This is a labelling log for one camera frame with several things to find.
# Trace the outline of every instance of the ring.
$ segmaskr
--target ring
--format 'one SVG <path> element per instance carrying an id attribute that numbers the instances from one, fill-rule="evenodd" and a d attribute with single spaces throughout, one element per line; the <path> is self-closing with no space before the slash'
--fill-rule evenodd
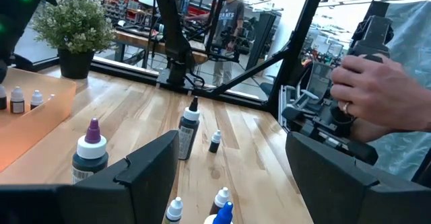
<path id="1" fill-rule="evenodd" d="M 347 103 L 345 103 L 345 105 L 343 106 L 343 112 L 344 112 L 344 114 L 349 114 L 349 112 L 348 112 L 348 108 L 347 107 L 349 107 L 349 105 L 350 105 L 350 102 L 347 102 Z"/>

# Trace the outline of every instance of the orange tray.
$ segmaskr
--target orange tray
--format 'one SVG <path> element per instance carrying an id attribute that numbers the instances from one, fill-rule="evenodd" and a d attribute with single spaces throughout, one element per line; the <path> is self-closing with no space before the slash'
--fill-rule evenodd
<path id="1" fill-rule="evenodd" d="M 0 110 L 0 172 L 13 163 L 39 140 L 50 133 L 71 113 L 76 84 L 19 69 L 9 69 L 3 86 L 7 91 L 7 109 Z M 25 97 L 23 114 L 10 112 L 10 93 L 19 86 Z M 34 90 L 38 89 L 44 103 L 30 111 Z"/>

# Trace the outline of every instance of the green plant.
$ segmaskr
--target green plant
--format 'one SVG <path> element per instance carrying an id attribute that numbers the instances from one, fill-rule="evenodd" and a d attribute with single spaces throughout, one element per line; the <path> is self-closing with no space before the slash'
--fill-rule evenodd
<path id="1" fill-rule="evenodd" d="M 57 0 L 36 15 L 35 40 L 46 40 L 53 48 L 71 53 L 101 52 L 111 47 L 115 37 L 104 8 L 97 0 Z"/>

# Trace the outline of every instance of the black bottle cap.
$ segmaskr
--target black bottle cap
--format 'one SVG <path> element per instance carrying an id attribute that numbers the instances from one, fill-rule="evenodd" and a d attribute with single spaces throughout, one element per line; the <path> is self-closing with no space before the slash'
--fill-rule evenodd
<path id="1" fill-rule="evenodd" d="M 195 97 L 193 98 L 193 101 L 192 101 L 192 102 L 191 102 L 191 104 L 190 104 L 189 110 L 190 110 L 190 111 L 193 111 L 193 112 L 196 112 L 196 111 L 197 111 L 197 96 L 195 96 Z"/>

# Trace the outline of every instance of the plastic sheet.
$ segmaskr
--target plastic sheet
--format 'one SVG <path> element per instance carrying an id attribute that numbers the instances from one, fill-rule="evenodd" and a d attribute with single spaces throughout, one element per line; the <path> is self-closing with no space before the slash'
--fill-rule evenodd
<path id="1" fill-rule="evenodd" d="M 395 34 L 387 45 L 391 58 L 431 89 L 431 2 L 390 4 L 386 17 Z M 395 133 L 371 144 L 379 154 L 376 167 L 411 180 L 431 148 L 431 133 Z"/>

